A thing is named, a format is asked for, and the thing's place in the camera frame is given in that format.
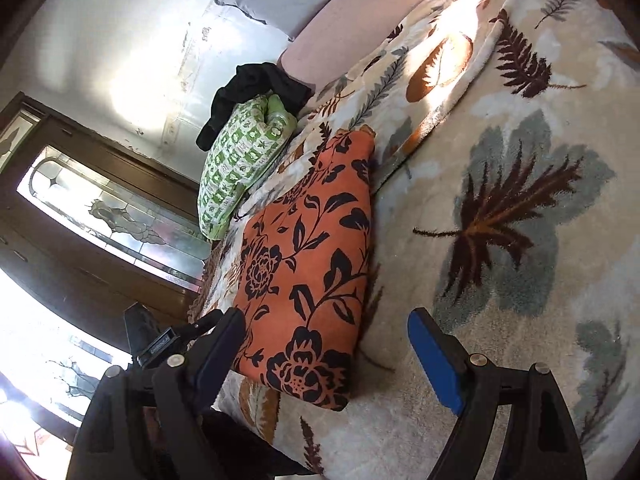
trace metal screw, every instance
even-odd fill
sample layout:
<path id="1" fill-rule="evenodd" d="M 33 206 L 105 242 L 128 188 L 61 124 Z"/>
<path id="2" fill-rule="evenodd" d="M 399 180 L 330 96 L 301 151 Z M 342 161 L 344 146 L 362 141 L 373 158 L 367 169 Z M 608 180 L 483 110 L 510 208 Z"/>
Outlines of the metal screw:
<path id="1" fill-rule="evenodd" d="M 543 374 L 543 375 L 546 375 L 551 371 L 551 368 L 549 368 L 549 365 L 543 362 L 536 363 L 535 368 L 539 374 Z"/>
<path id="2" fill-rule="evenodd" d="M 118 365 L 113 365 L 110 366 L 109 368 L 107 368 L 104 372 L 104 374 L 110 378 L 113 379 L 116 375 L 118 375 L 120 372 L 122 371 L 122 368 L 120 368 Z"/>
<path id="3" fill-rule="evenodd" d="M 488 361 L 487 358 L 482 354 L 471 354 L 469 360 L 474 366 L 484 366 Z"/>
<path id="4" fill-rule="evenodd" d="M 178 366 L 182 366 L 184 364 L 184 355 L 174 354 L 166 360 L 166 363 L 171 368 L 177 368 Z"/>

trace brown fringe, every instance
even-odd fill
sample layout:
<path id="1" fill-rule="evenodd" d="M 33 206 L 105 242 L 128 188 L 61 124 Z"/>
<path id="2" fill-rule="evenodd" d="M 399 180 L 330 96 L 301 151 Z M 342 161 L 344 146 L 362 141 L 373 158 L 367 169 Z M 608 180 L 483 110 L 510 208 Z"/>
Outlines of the brown fringe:
<path id="1" fill-rule="evenodd" d="M 212 244 L 211 254 L 207 258 L 207 261 L 204 264 L 204 272 L 202 273 L 202 286 L 200 287 L 200 292 L 198 293 L 198 297 L 191 303 L 191 306 L 188 310 L 188 320 L 189 323 L 195 322 L 199 317 L 202 309 L 205 306 L 205 302 L 209 297 L 209 292 L 211 290 L 211 284 L 213 283 L 213 278 L 216 275 L 216 269 L 220 264 L 220 252 L 222 250 L 222 242 L 220 240 L 216 240 Z"/>

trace wooden door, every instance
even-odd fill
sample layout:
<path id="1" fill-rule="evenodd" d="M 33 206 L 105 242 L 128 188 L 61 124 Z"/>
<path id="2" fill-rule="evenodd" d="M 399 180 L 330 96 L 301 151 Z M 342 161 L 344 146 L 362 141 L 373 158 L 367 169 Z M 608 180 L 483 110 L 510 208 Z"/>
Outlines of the wooden door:
<path id="1" fill-rule="evenodd" d="M 193 183 L 46 110 L 0 174 L 0 266 L 63 319 L 125 351 L 122 312 L 136 301 L 162 325 L 186 320 L 194 290 L 96 246 L 17 191 L 47 146 L 179 216 L 196 214 Z"/>

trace outdoor window view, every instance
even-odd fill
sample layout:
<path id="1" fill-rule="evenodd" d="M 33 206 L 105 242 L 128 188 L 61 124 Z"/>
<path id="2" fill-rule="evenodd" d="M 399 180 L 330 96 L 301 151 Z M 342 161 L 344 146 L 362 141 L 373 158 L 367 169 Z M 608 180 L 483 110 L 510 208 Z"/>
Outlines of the outdoor window view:
<path id="1" fill-rule="evenodd" d="M 37 475 L 63 480 L 72 448 L 32 420 L 19 394 L 79 427 L 104 371 L 126 368 L 130 356 L 58 317 L 2 270 L 0 291 L 0 429 Z"/>

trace fleece blanket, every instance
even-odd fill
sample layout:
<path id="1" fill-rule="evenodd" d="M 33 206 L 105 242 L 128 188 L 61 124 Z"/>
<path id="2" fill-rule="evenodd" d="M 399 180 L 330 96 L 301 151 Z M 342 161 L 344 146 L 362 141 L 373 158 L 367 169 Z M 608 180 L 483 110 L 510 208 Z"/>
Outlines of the fleece blanket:
<path id="1" fill-rule="evenodd" d="M 350 403 L 323 410 L 232 372 L 216 407 L 326 478 L 426 478 L 455 418 L 406 336 L 425 306 L 470 352 L 548 363 L 589 478 L 612 478 L 640 437 L 639 70 L 605 0 L 424 0 L 313 98 L 237 211 L 204 310 L 232 304 L 250 216 L 323 135 L 366 124 L 374 256 Z"/>

